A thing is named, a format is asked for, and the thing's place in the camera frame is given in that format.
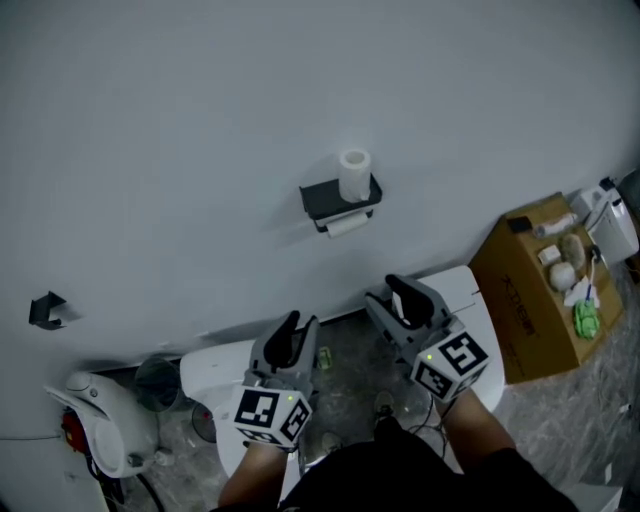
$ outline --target marble floor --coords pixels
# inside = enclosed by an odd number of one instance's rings
[[[612,464],[609,485],[625,485],[634,477],[640,453],[640,288],[624,267],[612,271],[626,309],[610,339],[581,368],[567,374],[508,386],[496,416],[514,437],[518,449],[553,485],[603,485]],[[320,455],[325,431],[345,444],[370,439],[373,401],[378,391],[390,390],[396,413],[405,428],[425,419],[429,398],[410,385],[408,368],[394,363],[391,347],[362,312],[320,329],[318,346],[330,348],[333,366],[318,370],[317,410],[305,431],[302,453],[306,462]],[[621,413],[620,408],[632,408]],[[428,424],[435,425],[435,413]],[[216,506],[226,481],[215,445],[193,432],[189,411],[160,416],[164,446],[176,454],[171,467],[153,466],[146,476],[168,511],[200,512]],[[423,429],[419,435],[440,453],[439,434]],[[448,449],[445,460],[456,466]],[[135,479],[125,482],[126,509],[155,511],[146,491]]]

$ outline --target person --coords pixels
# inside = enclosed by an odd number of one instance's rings
[[[400,427],[393,397],[381,392],[372,442],[333,450],[279,505],[287,454],[251,443],[222,490],[218,510],[577,511],[518,454],[472,390],[436,407],[462,475]]]

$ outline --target shoe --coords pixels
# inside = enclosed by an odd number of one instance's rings
[[[373,409],[376,413],[376,423],[383,418],[393,416],[393,395],[388,391],[380,391],[376,396]]]
[[[342,448],[342,439],[333,432],[325,432],[322,434],[322,451],[325,455],[329,455]]]

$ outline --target cardboard box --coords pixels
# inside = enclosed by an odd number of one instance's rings
[[[500,342],[508,383],[524,382],[577,368],[608,337],[624,312],[620,296],[603,263],[594,282],[600,297],[600,332],[593,340],[579,338],[573,326],[573,308],[564,295],[548,284],[549,267],[538,253],[556,244],[562,235],[537,239],[531,230],[514,233],[508,220],[528,217],[533,226],[554,221],[571,210],[562,194],[555,194],[503,215],[469,264],[491,314]],[[593,242],[582,226],[573,232],[585,248]],[[578,275],[581,279],[590,261]]]

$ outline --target toilet paper holder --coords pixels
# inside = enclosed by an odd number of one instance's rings
[[[375,205],[382,201],[382,189],[373,175],[371,175],[370,189],[369,199],[357,203],[349,203],[342,199],[337,179],[309,187],[300,187],[300,194],[304,211],[307,212],[318,232],[326,233],[327,224],[341,217],[364,212],[371,218]]]

